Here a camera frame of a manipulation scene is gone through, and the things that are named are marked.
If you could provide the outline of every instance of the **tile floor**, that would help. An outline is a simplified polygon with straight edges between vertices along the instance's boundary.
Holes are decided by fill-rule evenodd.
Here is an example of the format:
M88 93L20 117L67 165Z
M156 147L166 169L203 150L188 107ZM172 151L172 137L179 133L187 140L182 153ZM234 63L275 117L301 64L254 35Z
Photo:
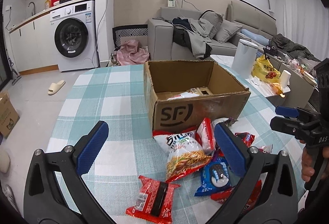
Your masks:
M6 174L0 172L1 184L13 189L15 199L23 215L23 197L27 172L34 151L46 150L53 127L65 98L75 80L86 70L60 73L59 71L36 73L22 76L8 89L10 100L20 119L7 139L1 143L10 157L10 166ZM51 83L65 80L58 93L49 96Z

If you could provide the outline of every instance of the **white curtain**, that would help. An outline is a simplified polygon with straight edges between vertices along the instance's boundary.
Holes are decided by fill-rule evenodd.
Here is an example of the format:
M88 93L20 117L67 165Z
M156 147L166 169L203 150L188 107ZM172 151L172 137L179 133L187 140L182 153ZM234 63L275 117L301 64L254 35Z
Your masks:
M275 16L278 33L319 60L329 57L329 10L321 0L276 0Z

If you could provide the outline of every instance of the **teal and white tablecloth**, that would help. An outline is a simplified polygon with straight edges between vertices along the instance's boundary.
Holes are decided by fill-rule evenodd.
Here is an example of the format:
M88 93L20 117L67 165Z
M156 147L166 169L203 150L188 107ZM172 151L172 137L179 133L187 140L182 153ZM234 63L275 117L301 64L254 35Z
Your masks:
M254 145L273 145L273 153L285 149L290 154L299 197L304 193L301 179L303 145L294 137L274 132L269 123L274 107L247 81L251 96L232 132L250 132ZM89 173L82 178L104 210L118 223L146 223L125 214L136 203L139 175L164 181L167 156L152 139L144 101L143 65L97 68L80 75L68 94L56 121L46 152L74 145L99 121L109 125L109 137ZM57 178L71 209L78 211L60 173ZM209 197L194 197L200 174L175 181L173 223L204 224L218 210Z

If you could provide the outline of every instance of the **washing machine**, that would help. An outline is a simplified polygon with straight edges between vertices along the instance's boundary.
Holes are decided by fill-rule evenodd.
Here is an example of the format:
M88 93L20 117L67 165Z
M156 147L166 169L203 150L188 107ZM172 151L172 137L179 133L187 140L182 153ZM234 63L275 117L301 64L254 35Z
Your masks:
M70 4L50 12L51 33L59 70L99 66L96 49L95 1Z

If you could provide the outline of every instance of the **yellow plastic bag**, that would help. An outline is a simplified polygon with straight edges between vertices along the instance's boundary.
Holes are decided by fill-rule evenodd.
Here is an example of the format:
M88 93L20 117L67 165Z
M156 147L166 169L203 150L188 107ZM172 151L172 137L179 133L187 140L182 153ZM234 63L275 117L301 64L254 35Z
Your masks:
M257 58L252 70L253 77L256 76L267 83L279 83L280 75L281 73L273 67L269 60L265 59L264 55Z

